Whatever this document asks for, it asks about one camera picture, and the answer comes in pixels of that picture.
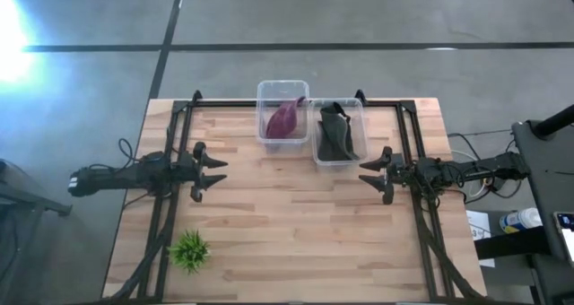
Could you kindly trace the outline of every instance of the white paper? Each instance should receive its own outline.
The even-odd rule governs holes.
[[[491,237],[491,226],[488,222],[488,214],[475,211],[466,211],[470,231],[473,240],[486,239]],[[479,260],[481,266],[494,267],[494,259]]]

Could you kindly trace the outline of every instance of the gray floor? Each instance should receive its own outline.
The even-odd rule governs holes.
[[[33,45],[161,44],[173,2],[14,1]],[[570,0],[183,0],[174,37],[174,43],[572,40]],[[16,57],[28,62],[23,77],[0,81],[0,158],[28,171],[55,200],[74,205],[68,218],[45,215],[22,303],[100,297],[123,192],[76,199],[66,184],[73,170],[90,163],[123,164],[116,141],[137,142],[158,56],[27,54]],[[356,89],[371,97],[438,97],[448,131],[469,133],[509,128],[571,104],[572,66],[574,50],[567,49],[172,53],[160,97],[187,98],[200,89],[207,98],[251,98],[261,80],[303,79],[315,97]],[[471,140],[489,156],[503,151],[510,135]],[[459,139],[451,144],[469,152]],[[524,185],[511,200],[488,197],[472,208],[533,203]],[[526,297],[486,279],[496,298]]]

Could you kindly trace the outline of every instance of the green plant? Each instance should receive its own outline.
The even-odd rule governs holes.
[[[209,244],[199,235],[199,231],[185,231],[175,246],[168,248],[171,262],[187,270],[187,274],[197,273],[197,269],[209,258]]]

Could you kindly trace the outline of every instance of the wooden table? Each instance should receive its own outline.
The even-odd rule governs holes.
[[[438,100],[415,101],[428,156],[450,159]],[[138,156],[163,150],[172,102],[150,102]],[[385,145],[400,153],[396,112],[367,108],[365,117],[370,158]],[[182,186],[173,240],[184,230],[199,230],[211,245],[211,259],[199,274],[170,265],[165,301],[428,300],[406,188],[397,187],[395,202],[382,205],[380,193],[357,178],[373,175],[368,170],[317,170],[310,145],[295,156],[267,154],[255,138],[253,108],[195,108],[192,119],[187,149],[204,141],[210,156],[229,163],[206,173],[228,177],[204,193],[202,204],[189,197],[189,184]],[[131,190],[126,201],[142,193]],[[149,197],[123,212],[103,296],[117,291],[144,256],[152,204]],[[462,197],[442,196],[439,216],[449,256],[485,294]]]

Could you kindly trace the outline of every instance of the plastic container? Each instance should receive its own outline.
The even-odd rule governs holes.
[[[357,160],[348,161],[321,161],[318,157],[318,149],[321,145],[322,130],[320,110],[337,102],[343,108],[345,114],[351,117],[351,139],[353,152],[359,157]],[[309,122],[311,123],[311,142],[313,145],[313,159],[320,166],[348,166],[365,162],[369,158],[369,146],[367,145],[367,132],[362,104],[355,98],[339,99],[313,99],[309,104]]]
[[[266,138],[267,122],[282,103],[304,96],[297,107],[297,126],[287,138]],[[262,81],[257,86],[256,127],[257,140],[269,148],[298,147],[308,141],[309,86],[303,81]]]
[[[542,225],[540,214],[535,207],[506,214],[500,218],[500,227],[506,233],[514,233]]]

